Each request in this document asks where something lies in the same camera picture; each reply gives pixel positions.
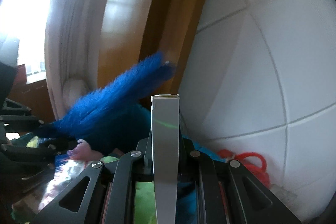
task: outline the white curtain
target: white curtain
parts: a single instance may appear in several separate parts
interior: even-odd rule
[[[97,88],[101,25],[107,0],[51,0],[46,25],[47,85],[56,120]]]

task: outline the gray cardboard box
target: gray cardboard box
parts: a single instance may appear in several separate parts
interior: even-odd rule
[[[157,224],[174,224],[179,168],[179,96],[152,96],[152,158]]]

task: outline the shiny metallic surface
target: shiny metallic surface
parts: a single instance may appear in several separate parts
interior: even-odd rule
[[[91,167],[96,169],[102,167],[102,165],[101,161],[95,161],[91,164]]]
[[[54,164],[48,164],[47,166],[48,166],[49,169],[55,170],[55,165]]]
[[[48,145],[48,148],[51,148],[52,150],[56,150],[56,146],[53,144]]]
[[[199,151],[197,151],[197,150],[193,150],[193,151],[190,152],[190,155],[193,158],[198,158],[201,155],[201,153]]]
[[[134,150],[131,152],[132,157],[140,157],[141,156],[141,151]]]
[[[232,160],[232,161],[230,161],[230,166],[233,167],[233,168],[237,168],[237,167],[240,166],[240,163],[237,160]]]

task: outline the wooden cabinet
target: wooden cabinet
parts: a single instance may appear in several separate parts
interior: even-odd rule
[[[157,93],[176,94],[205,0],[108,0],[101,33],[98,86],[161,50],[177,64]]]
[[[45,122],[55,120],[45,79],[26,85],[14,85],[8,98],[30,107],[32,114]]]

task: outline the white tiled wall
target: white tiled wall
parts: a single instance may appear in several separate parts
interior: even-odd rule
[[[191,137],[264,155],[301,220],[336,190],[335,40],[335,0],[206,0],[179,90]]]

